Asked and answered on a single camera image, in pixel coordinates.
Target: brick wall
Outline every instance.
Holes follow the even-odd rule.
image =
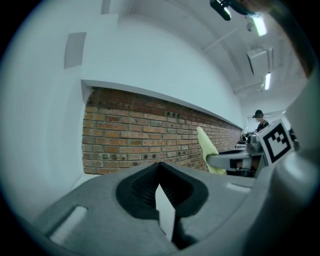
[[[240,129],[194,109],[141,94],[94,88],[83,120],[84,172],[106,174],[160,161],[206,171],[197,126],[218,151],[234,148],[240,139]]]

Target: black shirt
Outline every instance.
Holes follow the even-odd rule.
[[[265,128],[266,126],[268,126],[269,123],[267,120],[264,120],[262,123],[259,123],[258,128],[256,129],[256,132],[260,132],[263,128]]]

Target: black cap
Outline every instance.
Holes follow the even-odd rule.
[[[264,116],[264,113],[262,113],[261,110],[257,110],[252,118],[262,118]]]

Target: air conditioner unit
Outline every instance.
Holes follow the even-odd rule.
[[[255,77],[264,77],[269,71],[268,51],[264,48],[253,49],[246,52],[251,71]]]

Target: person wearing black cap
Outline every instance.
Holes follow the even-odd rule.
[[[268,121],[265,120],[264,113],[262,113],[261,110],[257,110],[252,118],[255,118],[257,122],[259,122],[258,128],[256,129],[256,132],[260,132],[263,128],[269,125]]]

